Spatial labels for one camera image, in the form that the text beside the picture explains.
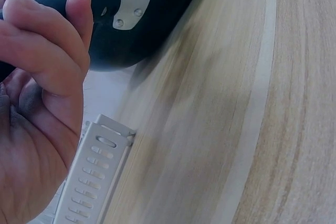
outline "wooden table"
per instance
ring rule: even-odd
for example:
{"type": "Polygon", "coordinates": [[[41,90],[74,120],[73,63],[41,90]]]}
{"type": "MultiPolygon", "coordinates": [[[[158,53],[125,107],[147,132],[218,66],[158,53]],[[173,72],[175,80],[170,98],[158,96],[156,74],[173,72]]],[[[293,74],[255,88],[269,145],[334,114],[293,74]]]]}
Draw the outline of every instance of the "wooden table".
{"type": "Polygon", "coordinates": [[[138,66],[105,224],[336,223],[336,0],[194,0],[138,66]]]}

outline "white plastic strap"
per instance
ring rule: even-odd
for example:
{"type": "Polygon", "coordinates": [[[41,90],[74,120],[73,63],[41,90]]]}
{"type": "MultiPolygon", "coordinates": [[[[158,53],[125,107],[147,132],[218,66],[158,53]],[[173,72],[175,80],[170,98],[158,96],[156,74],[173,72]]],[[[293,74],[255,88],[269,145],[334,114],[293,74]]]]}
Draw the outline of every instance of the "white plastic strap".
{"type": "Polygon", "coordinates": [[[134,136],[135,131],[104,115],[89,123],[67,180],[48,208],[29,224],[101,223],[134,136]]]}

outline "rivet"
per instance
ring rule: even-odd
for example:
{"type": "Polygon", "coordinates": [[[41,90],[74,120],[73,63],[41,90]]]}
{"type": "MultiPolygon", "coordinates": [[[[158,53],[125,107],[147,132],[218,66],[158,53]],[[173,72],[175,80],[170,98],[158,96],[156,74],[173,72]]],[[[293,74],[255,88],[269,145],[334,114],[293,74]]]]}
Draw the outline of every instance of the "rivet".
{"type": "Polygon", "coordinates": [[[136,10],[134,11],[134,15],[135,15],[136,17],[141,17],[141,16],[143,15],[143,11],[142,11],[142,9],[136,9],[136,10]]]}
{"type": "Polygon", "coordinates": [[[115,26],[120,28],[120,27],[123,27],[124,26],[124,21],[122,19],[118,19],[116,22],[115,22],[115,26]]]}

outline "black handle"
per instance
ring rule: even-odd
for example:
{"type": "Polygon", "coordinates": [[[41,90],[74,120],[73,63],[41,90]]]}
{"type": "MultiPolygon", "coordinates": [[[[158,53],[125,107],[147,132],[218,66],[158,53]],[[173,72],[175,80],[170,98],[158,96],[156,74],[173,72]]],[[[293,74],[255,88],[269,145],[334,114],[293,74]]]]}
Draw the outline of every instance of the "black handle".
{"type": "MultiPolygon", "coordinates": [[[[36,2],[51,7],[62,14],[66,14],[67,0],[35,0],[36,2]]],[[[91,9],[94,23],[109,22],[110,19],[118,12],[121,0],[91,0],[91,9]]],[[[3,19],[2,9],[0,9],[0,19],[3,19]]],[[[15,67],[0,61],[0,82],[10,75],[15,67]]]]}

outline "white stripe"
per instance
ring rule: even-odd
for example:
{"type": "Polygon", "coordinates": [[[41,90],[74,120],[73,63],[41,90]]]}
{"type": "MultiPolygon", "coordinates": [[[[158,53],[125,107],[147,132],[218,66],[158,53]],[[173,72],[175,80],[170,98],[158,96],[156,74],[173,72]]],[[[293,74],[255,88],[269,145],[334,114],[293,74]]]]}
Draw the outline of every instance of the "white stripe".
{"type": "Polygon", "coordinates": [[[265,26],[256,67],[255,81],[244,117],[243,128],[233,165],[211,224],[232,223],[242,197],[253,162],[265,106],[272,69],[276,27],[277,0],[266,0],[265,26]]]}

